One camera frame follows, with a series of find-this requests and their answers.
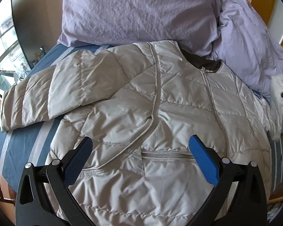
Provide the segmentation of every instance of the bed sheet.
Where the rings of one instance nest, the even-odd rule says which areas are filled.
[[[58,63],[77,50],[87,49],[96,54],[99,50],[109,47],[112,46],[89,45],[73,48],[57,44],[36,64],[29,75]],[[32,162],[35,166],[45,164],[50,143],[62,118],[63,116],[60,116],[51,121],[35,123],[9,132],[0,131],[0,173],[15,191],[27,162]]]

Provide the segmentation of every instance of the quilted jacket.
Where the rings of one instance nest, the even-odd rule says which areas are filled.
[[[176,42],[80,50],[23,80],[3,97],[2,130],[64,115],[47,163],[88,136],[94,148],[69,187],[97,225],[185,225],[203,204],[206,182],[188,148],[197,134],[220,157],[255,161],[267,197],[275,125],[266,107],[222,63],[192,66]],[[233,186],[220,215],[231,201]],[[48,188],[60,217],[64,217]]]

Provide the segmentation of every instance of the pillow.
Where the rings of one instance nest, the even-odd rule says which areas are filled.
[[[248,0],[221,0],[211,59],[221,59],[250,89],[270,98],[271,77],[283,77],[283,48]]]
[[[176,40],[190,53],[211,52],[220,0],[63,0],[65,46]]]

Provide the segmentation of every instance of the front zipper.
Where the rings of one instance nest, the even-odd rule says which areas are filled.
[[[191,160],[195,161],[195,158],[192,154],[183,154],[183,153],[173,153],[173,152],[141,152],[141,157],[143,159],[149,160]]]
[[[212,112],[213,112],[215,120],[216,120],[216,122],[217,122],[220,130],[222,131],[223,136],[224,136],[224,140],[225,140],[224,156],[227,157],[228,156],[228,149],[229,149],[229,140],[228,140],[228,136],[227,136],[227,134],[226,134],[226,132],[225,132],[222,124],[220,123],[218,116],[217,116],[217,111],[216,111],[215,104],[214,104],[214,101],[213,101],[212,91],[211,91],[210,85],[208,83],[208,79],[205,75],[206,72],[207,72],[206,69],[204,67],[202,67],[201,73],[202,73],[202,77],[203,77],[204,82],[205,82],[206,90],[208,91],[208,96],[209,96],[209,99],[210,99],[210,102],[211,102],[211,105],[212,105]]]

